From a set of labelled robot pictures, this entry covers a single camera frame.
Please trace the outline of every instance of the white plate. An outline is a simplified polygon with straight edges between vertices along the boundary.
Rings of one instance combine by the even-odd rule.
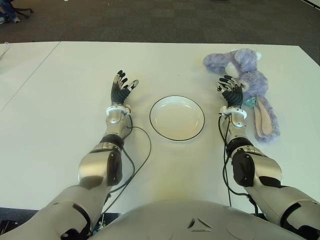
[[[167,96],[157,101],[150,111],[150,122],[161,136],[183,141],[198,135],[205,124],[202,109],[184,96]]]

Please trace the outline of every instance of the plush toy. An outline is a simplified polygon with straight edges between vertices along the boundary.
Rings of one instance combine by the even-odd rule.
[[[248,48],[228,53],[213,53],[203,60],[205,67],[220,75],[235,77],[242,84],[243,102],[254,108],[256,139],[270,143],[280,135],[278,120],[265,94],[268,90],[267,78],[257,70],[261,55]]]

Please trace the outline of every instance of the black joint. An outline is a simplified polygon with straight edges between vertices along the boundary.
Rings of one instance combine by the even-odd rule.
[[[236,137],[228,143],[226,153],[230,156],[234,150],[242,146],[253,146],[253,144],[245,137]]]
[[[287,210],[285,210],[285,212],[283,213],[283,215],[280,219],[280,227],[285,228],[285,223],[286,223],[289,215],[292,214],[295,210],[297,210],[300,207],[301,207],[300,203],[297,202],[297,203],[291,205],[289,208],[287,208]]]
[[[243,149],[237,151],[232,158],[233,178],[243,187],[252,187],[255,177],[255,163]]]
[[[107,162],[107,185],[118,185],[122,179],[121,154],[118,151],[111,151]]]
[[[122,149],[124,147],[125,141],[116,134],[108,134],[101,139],[100,143],[111,143],[117,145],[120,149]]]
[[[285,186],[282,186],[281,182],[274,177],[260,176],[259,180],[263,185],[268,186],[268,187],[274,187],[274,188],[278,188],[278,189],[285,187]]]
[[[64,234],[60,236],[61,240],[85,240],[88,239],[91,236],[91,231],[90,231],[90,224],[91,220],[88,215],[88,213],[79,205],[73,204],[72,206],[75,210],[77,210],[86,220],[86,225],[82,229],[81,232],[78,232],[76,229],[71,228],[68,231],[66,231]]]

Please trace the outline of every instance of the chair leg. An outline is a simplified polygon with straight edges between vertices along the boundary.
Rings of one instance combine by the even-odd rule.
[[[15,8],[15,11],[29,11],[30,13],[33,13],[34,11],[31,8]]]
[[[20,11],[23,11],[23,12],[24,12],[24,11],[29,11],[30,13],[33,13],[33,12],[34,12],[31,8],[15,8],[15,7],[12,5],[11,2],[9,2],[9,4],[11,5],[11,7],[14,9],[14,11],[15,11],[17,14],[24,16],[26,19],[28,19],[29,16],[26,15],[26,14],[24,14],[24,13],[22,13],[22,12],[20,12]]]

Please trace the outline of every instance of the bunny ear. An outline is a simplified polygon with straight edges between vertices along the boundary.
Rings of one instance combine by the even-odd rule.
[[[226,74],[226,66],[231,61],[230,53],[213,53],[203,59],[203,65],[216,74]]]
[[[258,105],[254,107],[256,139],[270,143],[280,135],[277,117],[264,96],[257,97]]]

